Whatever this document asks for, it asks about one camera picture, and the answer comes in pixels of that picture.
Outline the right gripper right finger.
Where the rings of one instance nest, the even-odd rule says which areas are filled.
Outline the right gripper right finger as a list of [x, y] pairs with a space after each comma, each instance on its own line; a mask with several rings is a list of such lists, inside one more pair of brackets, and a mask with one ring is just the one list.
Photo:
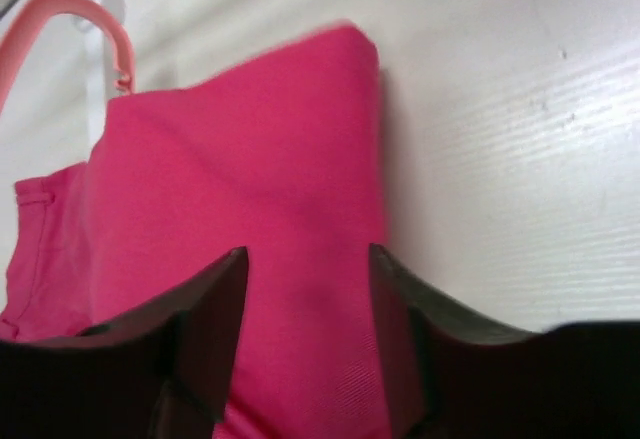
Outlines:
[[386, 405], [395, 438], [635, 438], [639, 324], [586, 321], [535, 333], [368, 251]]

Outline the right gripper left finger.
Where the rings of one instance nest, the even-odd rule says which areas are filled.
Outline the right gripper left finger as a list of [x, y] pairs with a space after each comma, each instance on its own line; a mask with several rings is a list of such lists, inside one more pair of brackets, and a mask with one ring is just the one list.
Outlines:
[[72, 337], [1, 344], [4, 438], [209, 438], [223, 419], [248, 252]]

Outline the magenta pink trousers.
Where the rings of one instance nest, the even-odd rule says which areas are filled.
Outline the magenta pink trousers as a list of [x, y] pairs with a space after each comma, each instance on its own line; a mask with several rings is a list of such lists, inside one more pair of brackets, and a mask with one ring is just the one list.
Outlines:
[[77, 333], [244, 246], [216, 436], [388, 437], [367, 260], [385, 237], [379, 95], [377, 49], [344, 24], [114, 99], [89, 160], [15, 186], [2, 337]]

